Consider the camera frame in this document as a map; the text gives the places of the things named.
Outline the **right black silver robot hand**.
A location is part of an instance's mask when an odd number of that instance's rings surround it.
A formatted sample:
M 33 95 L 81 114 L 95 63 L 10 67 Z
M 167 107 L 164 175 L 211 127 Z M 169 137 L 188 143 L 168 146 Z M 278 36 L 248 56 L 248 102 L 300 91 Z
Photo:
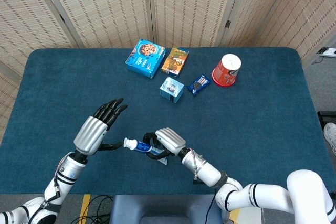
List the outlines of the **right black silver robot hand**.
M 187 150 L 186 141 L 169 127 L 156 130 L 155 132 L 145 133 L 143 142 L 151 145 L 151 140 L 153 140 L 155 148 L 162 145 L 164 149 L 163 152 L 157 155 L 150 152 L 146 154 L 147 157 L 153 160 L 160 160 L 170 155 L 178 156 L 180 153 L 185 153 Z

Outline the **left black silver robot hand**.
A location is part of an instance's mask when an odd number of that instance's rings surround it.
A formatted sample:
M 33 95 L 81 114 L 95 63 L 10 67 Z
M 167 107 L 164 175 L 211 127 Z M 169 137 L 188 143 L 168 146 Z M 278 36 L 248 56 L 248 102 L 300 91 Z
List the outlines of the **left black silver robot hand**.
M 120 98 L 105 103 L 87 118 L 74 139 L 76 152 L 91 156 L 97 151 L 112 151 L 121 147 L 122 142 L 104 144 L 103 139 L 121 112 L 128 107 L 126 104 L 120 105 L 122 102 Z

